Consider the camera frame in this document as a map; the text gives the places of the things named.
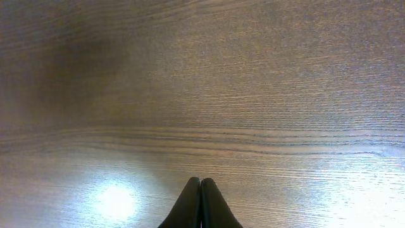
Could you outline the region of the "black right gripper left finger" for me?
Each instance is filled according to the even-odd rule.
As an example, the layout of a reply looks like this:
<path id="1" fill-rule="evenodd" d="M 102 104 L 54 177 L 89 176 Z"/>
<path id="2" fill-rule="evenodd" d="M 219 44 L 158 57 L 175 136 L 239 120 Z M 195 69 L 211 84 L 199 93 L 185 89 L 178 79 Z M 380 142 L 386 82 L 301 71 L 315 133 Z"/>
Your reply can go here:
<path id="1" fill-rule="evenodd" d="M 158 228 L 200 228 L 200 204 L 200 180 L 197 177 L 191 177 Z"/>

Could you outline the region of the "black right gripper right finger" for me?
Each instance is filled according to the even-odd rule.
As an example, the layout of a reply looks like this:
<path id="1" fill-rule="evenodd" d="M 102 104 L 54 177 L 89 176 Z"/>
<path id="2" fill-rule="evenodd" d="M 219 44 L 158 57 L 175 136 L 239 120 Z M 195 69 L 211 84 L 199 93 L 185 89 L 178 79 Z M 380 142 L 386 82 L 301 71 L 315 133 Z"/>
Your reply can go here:
<path id="1" fill-rule="evenodd" d="M 242 228 L 213 179 L 201 182 L 201 193 L 203 228 Z"/>

